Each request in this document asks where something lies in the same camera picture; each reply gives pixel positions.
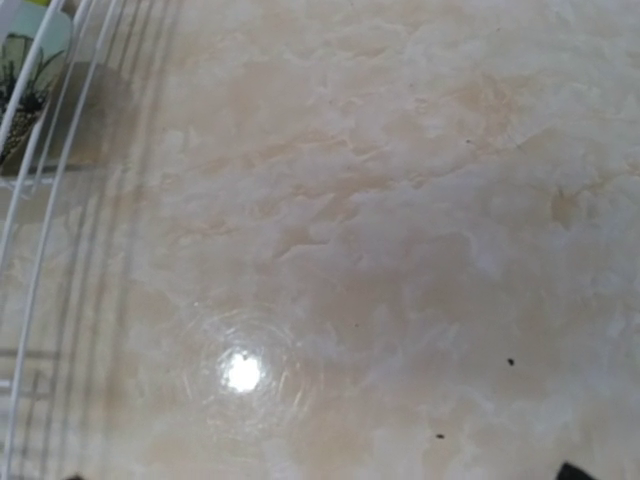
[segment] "black object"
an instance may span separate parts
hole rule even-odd
[[[570,463],[565,463],[558,472],[556,480],[596,480]]]

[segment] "metal wire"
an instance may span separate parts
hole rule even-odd
[[[60,2],[62,0],[54,0],[50,5],[49,8],[47,10],[47,15],[45,16],[42,25],[40,27],[40,29],[38,30],[38,34],[36,35],[36,39],[34,40],[32,49],[29,53],[29,56],[27,57],[27,62],[31,56],[31,54],[35,51],[35,49],[38,47],[39,42],[42,40],[43,37],[43,32],[44,30],[47,28],[48,23],[51,20],[51,16],[53,14],[53,12],[60,6]],[[79,26],[79,24],[81,24],[82,26],[81,28],[81,33],[84,32],[85,30],[85,25],[88,23],[88,19],[91,15],[92,12],[92,7],[93,7],[93,3],[94,0],[83,0],[81,7],[78,9],[78,15],[76,16],[77,19],[77,23],[74,22],[74,25],[77,27]],[[29,342],[29,335],[30,335],[30,331],[31,331],[31,324],[33,323],[33,312],[34,312],[34,306],[35,306],[35,300],[36,300],[36,295],[38,292],[38,284],[40,281],[40,274],[42,271],[42,264],[43,264],[43,260],[44,260],[44,255],[45,255],[45,251],[46,251],[46,247],[47,247],[47,240],[49,237],[49,232],[51,230],[51,222],[53,219],[53,214],[55,212],[55,206],[56,206],[56,199],[58,197],[58,193],[60,190],[60,184],[62,181],[62,174],[66,168],[68,159],[69,159],[69,154],[71,152],[71,147],[73,146],[73,142],[75,139],[75,134],[76,131],[78,129],[78,124],[80,121],[80,117],[82,115],[82,109],[84,107],[84,104],[86,102],[87,99],[87,94],[89,92],[89,87],[91,85],[91,81],[93,79],[93,76],[95,74],[95,70],[96,70],[96,66],[98,63],[98,58],[100,55],[100,52],[102,51],[103,45],[105,43],[105,39],[107,38],[107,34],[109,32],[109,29],[111,27],[111,24],[113,22],[113,19],[115,18],[115,12],[116,12],[116,7],[117,5],[120,3],[120,0],[110,0],[109,3],[109,7],[107,10],[106,15],[104,16],[103,22],[102,22],[102,27],[100,29],[100,33],[98,35],[98,39],[94,45],[93,48],[93,54],[91,57],[91,62],[89,65],[89,70],[88,73],[85,77],[84,80],[84,84],[82,86],[82,90],[80,93],[80,96],[78,98],[78,101],[76,103],[76,108],[74,110],[74,114],[73,114],[73,118],[71,121],[71,124],[69,126],[69,130],[67,132],[67,136],[65,138],[65,142],[64,142],[64,146],[62,149],[62,154],[60,156],[57,168],[56,168],[56,173],[55,173],[55,177],[53,179],[53,184],[51,187],[51,192],[49,194],[49,201],[47,203],[47,209],[46,209],[46,213],[45,213],[45,217],[44,217],[44,221],[42,224],[42,230],[41,230],[41,234],[40,234],[40,240],[38,242],[38,249],[37,249],[37,253],[36,253],[36,257],[35,257],[35,265],[33,267],[33,271],[32,271],[32,276],[31,276],[31,280],[30,280],[30,284],[29,284],[29,289],[28,289],[28,294],[27,294],[27,300],[26,300],[26,309],[24,312],[24,317],[23,317],[23,322],[22,322],[22,330],[21,330],[21,334],[20,334],[20,343],[18,345],[18,350],[17,350],[17,355],[16,355],[16,364],[15,364],[15,368],[14,368],[14,372],[13,372],[13,380],[11,381],[7,381],[5,380],[5,384],[6,386],[10,386],[11,388],[11,397],[10,397],[10,405],[9,405],[9,420],[8,420],[8,427],[7,427],[7,434],[6,434],[6,440],[5,440],[5,451],[4,451],[4,461],[1,463],[2,465],[2,470],[1,470],[1,474],[0,474],[0,478],[2,479],[9,479],[11,478],[11,464],[12,464],[12,458],[13,458],[13,452],[15,449],[15,435],[16,435],[16,426],[17,426],[17,420],[18,420],[18,407],[19,407],[19,402],[20,402],[20,391],[21,391],[21,384],[22,384],[22,380],[23,380],[23,372],[24,372],[24,363],[25,363],[25,358],[26,358],[26,353],[27,353],[27,345]],[[72,54],[72,59],[71,59],[71,64],[69,66],[69,71],[73,68],[73,65],[76,61],[76,54],[77,54],[77,43],[74,45],[74,52]],[[27,62],[25,62],[25,69],[28,71],[30,69],[30,65],[27,64]],[[20,92],[22,91],[22,89],[24,88],[24,84],[26,83],[26,80],[22,82],[22,84],[20,84],[20,79],[23,78],[23,76],[25,75],[25,71],[23,71],[21,73],[21,76],[19,77],[18,80],[18,84],[16,85],[16,91],[14,92],[14,95],[12,97],[12,101],[14,100],[14,97],[16,97],[16,95],[18,95],[17,98],[19,98]],[[62,102],[62,99],[64,98],[64,93],[66,92],[66,88],[63,89],[63,92],[61,93],[60,96],[60,100],[58,103],[58,106],[60,106],[60,102]],[[5,128],[5,123],[9,121],[7,120],[7,117],[5,117],[3,124],[2,124],[2,128],[5,129],[7,132],[9,130],[9,127]],[[52,126],[51,129],[55,128],[55,121],[52,122]],[[30,154],[30,156],[33,156],[33,151],[29,151],[30,147],[32,147],[32,149],[35,149],[35,145],[37,143],[37,139],[39,138],[39,135],[41,133],[42,130],[42,123],[40,122],[37,126],[38,131],[36,132],[34,130],[31,138],[30,138],[30,142],[29,145],[27,147],[27,154]],[[15,203],[15,206],[13,207],[13,209],[10,208],[11,210],[11,222],[9,222],[9,217],[7,218],[7,222],[5,223],[4,226],[4,232],[3,232],[3,240],[2,243],[0,244],[0,278],[2,275],[2,265],[5,263],[6,258],[7,258],[7,253],[9,250],[9,244],[10,244],[10,238],[11,238],[11,230],[12,230],[12,224],[13,221],[15,219],[15,209],[17,208],[17,202],[19,201],[19,197],[20,197],[20,191],[23,188],[24,184],[25,184],[25,178],[27,176],[27,171],[28,171],[28,166],[25,166],[25,164],[30,164],[30,161],[25,161],[23,163],[23,165],[21,166],[21,170],[20,170],[20,174],[18,176],[18,179],[16,181],[15,184],[15,188],[13,191],[13,195],[12,195],[12,204]]]

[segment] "beige marble surface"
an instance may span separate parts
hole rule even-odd
[[[639,23],[631,0],[126,2],[21,471],[640,478]]]

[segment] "white wire rack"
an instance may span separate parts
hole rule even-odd
[[[0,42],[4,41],[7,31],[10,28],[13,15],[16,14],[21,1],[22,0],[0,0]],[[104,7],[106,8],[106,14],[101,15],[101,18],[97,21],[92,19],[92,15],[95,15],[95,11],[98,10],[96,5],[101,2],[105,4]],[[18,107],[18,102],[27,84],[30,70],[36,61],[37,50],[41,45],[54,13],[57,10],[62,9],[63,3],[64,0],[52,0],[47,8],[47,13],[42,20],[38,33],[31,46],[31,50],[27,55],[23,70],[20,72],[12,98],[10,99],[7,111],[2,120],[2,124],[0,125],[0,150],[6,141],[11,127],[11,121]],[[41,116],[40,121],[35,125],[27,143],[18,176],[10,181],[6,179],[0,180],[0,188],[8,188],[11,190],[11,199],[8,205],[6,218],[4,219],[4,227],[2,228],[2,232],[0,232],[0,280],[3,278],[4,270],[11,254],[11,243],[12,237],[15,233],[16,215],[21,206],[21,202],[24,202],[33,195],[41,185],[45,183],[49,184],[48,200],[44,216],[41,219],[39,240],[37,243],[37,250],[35,252],[35,261],[32,271],[30,272],[28,288],[26,289],[25,308],[21,321],[20,339],[16,349],[13,373],[8,378],[0,378],[0,396],[3,394],[8,394],[9,396],[6,432],[0,431],[0,435],[4,435],[5,439],[4,448],[0,446],[0,479],[2,480],[13,478],[12,460],[16,449],[15,439],[18,427],[18,412],[24,393],[22,390],[24,365],[28,353],[29,335],[34,317],[34,305],[38,294],[40,274],[47,249],[47,240],[51,229],[56,199],[60,191],[61,180],[68,163],[82,110],[89,92],[89,87],[94,77],[98,61],[101,58],[103,46],[107,43],[109,32],[113,27],[114,19],[116,17],[115,12],[120,3],[121,0],[78,0],[76,2],[77,9],[73,18],[73,40],[69,51],[68,66],[66,73],[64,74],[60,94],[54,102],[50,102],[46,107],[44,114]],[[78,46],[83,42],[90,24],[93,26],[96,24],[98,25],[99,34],[95,43],[92,45],[93,48],[89,69],[87,70],[80,93],[77,95],[77,98],[69,99],[67,97],[70,95],[70,80],[79,56]],[[70,100],[74,102],[75,107],[73,109],[73,116],[70,123],[65,125],[62,130],[66,132],[62,153],[56,161],[54,172],[49,176],[44,176],[44,166],[49,160],[48,155],[54,131],[58,132],[56,135],[61,131],[60,125],[57,124],[59,123],[58,120],[62,106],[64,103],[68,104]],[[45,130],[45,125],[49,125],[48,131],[46,132],[46,136],[43,136],[41,139],[41,136],[45,133],[43,132]],[[39,144],[42,145],[42,150],[38,155],[38,158],[34,159],[36,156],[35,152]]]

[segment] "marble floor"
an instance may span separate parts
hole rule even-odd
[[[20,478],[640,478],[637,2],[120,4]]]

